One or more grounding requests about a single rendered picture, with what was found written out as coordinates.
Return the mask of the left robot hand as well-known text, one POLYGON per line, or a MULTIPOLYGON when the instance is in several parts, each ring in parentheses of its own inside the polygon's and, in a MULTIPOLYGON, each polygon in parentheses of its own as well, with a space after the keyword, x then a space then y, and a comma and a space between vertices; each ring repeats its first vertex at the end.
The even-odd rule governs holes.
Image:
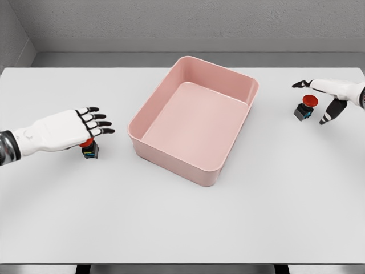
POLYGON ((34 141, 37 149, 62 151, 85 143, 99 135, 113 134, 112 123, 97 107, 66 110, 35 122, 34 141))

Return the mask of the red button industrial switch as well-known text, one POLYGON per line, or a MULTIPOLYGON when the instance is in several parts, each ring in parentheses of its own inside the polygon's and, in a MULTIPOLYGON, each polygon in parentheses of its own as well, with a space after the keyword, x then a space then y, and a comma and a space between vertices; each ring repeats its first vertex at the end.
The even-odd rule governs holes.
POLYGON ((84 143, 80 144, 82 154, 86 159, 97 159, 99 154, 99 146, 93 138, 89 138, 84 143))
POLYGON ((318 99, 314 95, 305 95, 302 98, 302 102, 297 105, 294 110, 294 115, 299 121, 303 121, 309 117, 314 111, 314 107, 317 106, 318 99))

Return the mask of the pink rectangular basket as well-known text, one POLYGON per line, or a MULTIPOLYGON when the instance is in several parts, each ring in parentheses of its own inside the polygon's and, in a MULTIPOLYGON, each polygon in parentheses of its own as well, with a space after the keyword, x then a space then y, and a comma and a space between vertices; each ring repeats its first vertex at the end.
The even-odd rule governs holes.
POLYGON ((128 135, 140 157, 212 186, 258 89, 252 77, 181 57, 130 121, 128 135))

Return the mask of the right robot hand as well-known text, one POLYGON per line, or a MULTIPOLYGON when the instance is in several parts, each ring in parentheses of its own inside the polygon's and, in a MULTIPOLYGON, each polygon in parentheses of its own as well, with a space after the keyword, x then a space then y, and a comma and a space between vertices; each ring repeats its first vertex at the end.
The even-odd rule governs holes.
POLYGON ((293 84, 292 87, 307 87, 333 97, 333 101, 329 104, 322 119, 319 121, 319 124, 323 125, 336 119, 347 107, 347 102, 352 102, 355 106, 358 106, 356 100, 364 87, 364 82, 355 83, 336 79, 313 79, 309 82, 301 80, 293 84))

